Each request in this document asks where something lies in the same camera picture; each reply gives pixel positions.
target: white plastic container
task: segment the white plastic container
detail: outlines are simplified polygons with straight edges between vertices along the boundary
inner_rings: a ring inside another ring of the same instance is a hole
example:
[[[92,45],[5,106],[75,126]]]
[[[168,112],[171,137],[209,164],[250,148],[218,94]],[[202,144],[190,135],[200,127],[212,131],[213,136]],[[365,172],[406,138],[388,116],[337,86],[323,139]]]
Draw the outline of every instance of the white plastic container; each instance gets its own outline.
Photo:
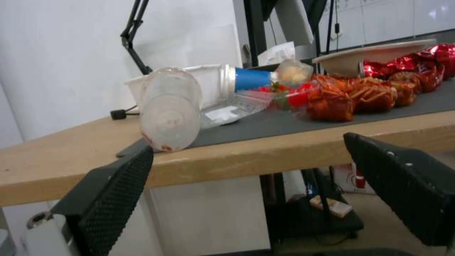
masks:
[[[187,67],[202,89],[202,109],[232,98],[235,92],[235,67],[226,65],[202,65]]]
[[[157,70],[142,79],[137,93],[141,132],[152,147],[177,151],[196,139],[202,91],[191,74],[177,68]]]

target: plastic bag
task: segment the plastic bag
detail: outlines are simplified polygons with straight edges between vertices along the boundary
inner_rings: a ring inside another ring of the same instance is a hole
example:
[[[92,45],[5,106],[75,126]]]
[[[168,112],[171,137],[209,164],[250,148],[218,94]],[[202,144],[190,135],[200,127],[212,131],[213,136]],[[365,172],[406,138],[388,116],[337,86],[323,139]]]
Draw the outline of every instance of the plastic bag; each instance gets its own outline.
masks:
[[[201,129],[233,123],[243,117],[262,111],[267,108],[272,99],[272,93],[239,91],[227,101],[204,109],[201,114]]]
[[[287,59],[295,59],[294,42],[273,46],[258,55],[260,66],[277,64]]]
[[[298,60],[289,59],[283,61],[276,69],[276,72],[280,84],[294,87],[308,81],[313,74],[313,70],[313,66],[301,63]]]
[[[271,107],[281,110],[299,110],[307,106],[309,92],[316,89],[314,84],[304,83],[297,88],[276,92]]]

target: red snack bag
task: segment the red snack bag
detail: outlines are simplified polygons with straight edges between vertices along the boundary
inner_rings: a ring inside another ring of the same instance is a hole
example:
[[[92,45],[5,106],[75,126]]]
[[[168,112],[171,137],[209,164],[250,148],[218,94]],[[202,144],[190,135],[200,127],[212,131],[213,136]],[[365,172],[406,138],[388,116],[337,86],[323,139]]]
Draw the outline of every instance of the red snack bag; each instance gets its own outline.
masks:
[[[445,79],[445,66],[437,66],[436,68],[436,85],[439,86],[442,84],[442,80]]]
[[[382,80],[362,78],[357,80],[352,88],[349,98],[354,102],[355,113],[386,112],[395,105],[396,89]]]
[[[409,106],[417,98],[414,83],[390,81],[390,85],[397,91],[397,98],[395,100],[396,107]]]
[[[420,93],[422,86],[420,84],[420,77],[415,72],[398,72],[389,77],[391,82],[404,82],[414,84],[414,93]]]
[[[334,78],[331,76],[326,76],[326,75],[313,75],[313,79],[316,80],[316,82],[321,86],[333,86],[335,88],[340,89],[343,92],[347,92],[350,90],[349,86],[351,78],[345,78],[345,79],[340,79],[340,78]]]
[[[346,93],[329,83],[308,94],[306,112],[312,120],[348,122],[354,119],[353,102]]]
[[[417,72],[423,74],[423,81],[427,85],[422,85],[424,92],[431,92],[437,86],[430,83],[429,77],[436,77],[433,67],[442,71],[443,79],[455,76],[455,45],[439,44],[432,46],[417,53],[395,58],[385,64],[374,61],[364,60],[359,64],[360,74],[363,77],[381,77],[388,78],[397,72]]]
[[[398,57],[385,64],[363,60],[360,63],[360,75],[362,77],[387,78],[397,72],[415,71],[417,68],[418,60],[419,57],[415,54]]]
[[[442,43],[426,50],[417,52],[416,55],[426,60],[433,60],[438,68],[443,66],[443,79],[455,76],[455,45]]]

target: clear plastic cup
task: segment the clear plastic cup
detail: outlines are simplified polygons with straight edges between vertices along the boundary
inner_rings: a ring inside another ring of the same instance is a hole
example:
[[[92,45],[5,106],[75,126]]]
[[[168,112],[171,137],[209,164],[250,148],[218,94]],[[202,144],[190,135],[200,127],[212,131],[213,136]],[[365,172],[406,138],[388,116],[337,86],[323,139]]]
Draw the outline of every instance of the clear plastic cup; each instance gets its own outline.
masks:
[[[142,135],[163,151],[186,148],[200,130],[201,101],[201,88],[191,74],[178,68],[154,71],[142,84]]]

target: black cable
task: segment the black cable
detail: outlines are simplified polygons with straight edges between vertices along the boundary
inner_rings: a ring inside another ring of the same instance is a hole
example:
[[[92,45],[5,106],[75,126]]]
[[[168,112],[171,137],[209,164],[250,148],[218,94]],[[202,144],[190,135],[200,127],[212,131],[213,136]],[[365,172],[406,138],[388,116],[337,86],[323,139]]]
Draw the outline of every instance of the black cable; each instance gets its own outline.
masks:
[[[125,109],[125,112],[128,112],[128,111],[130,111],[130,110],[134,109],[135,107],[137,107],[137,105],[134,105],[134,106],[132,106],[132,107],[131,107],[131,108],[129,108],[129,109]]]
[[[332,33],[333,15],[334,15],[334,0],[330,0],[329,27],[328,27],[328,31],[327,31],[327,44],[325,46],[325,54],[329,54],[329,51],[330,51],[330,34]]]
[[[344,189],[342,187],[340,187],[338,184],[335,183],[335,188],[336,190],[338,190],[338,192],[340,192],[340,197],[342,194],[345,193]]]
[[[338,0],[335,0],[335,33],[337,34],[337,49],[338,52],[338,38],[340,33],[340,24],[338,23]]]
[[[307,193],[307,200],[308,200],[308,206],[309,206],[309,212],[310,212],[310,219],[313,219],[313,206],[311,205],[310,203],[310,197],[309,197],[309,190],[308,190],[308,185],[309,183],[307,183],[305,177],[303,177],[303,182],[305,183],[305,191]],[[341,243],[343,243],[344,241],[346,241],[347,239],[350,238],[349,234],[346,234],[345,237],[343,237],[342,239],[336,241],[336,242],[333,242],[333,243],[329,243],[329,242],[326,242],[326,241],[323,241],[322,239],[320,239],[320,237],[314,232],[314,227],[313,227],[313,223],[310,224],[310,231],[311,231],[311,235],[313,236],[313,238],[316,240],[316,242],[318,242],[319,244],[323,245],[323,246],[335,246],[335,245],[339,245]]]
[[[273,33],[273,39],[275,40],[275,45],[277,45],[277,38],[275,37],[275,30],[273,29],[272,18],[270,17],[268,19],[268,21],[270,22],[270,26],[272,27],[272,33]]]

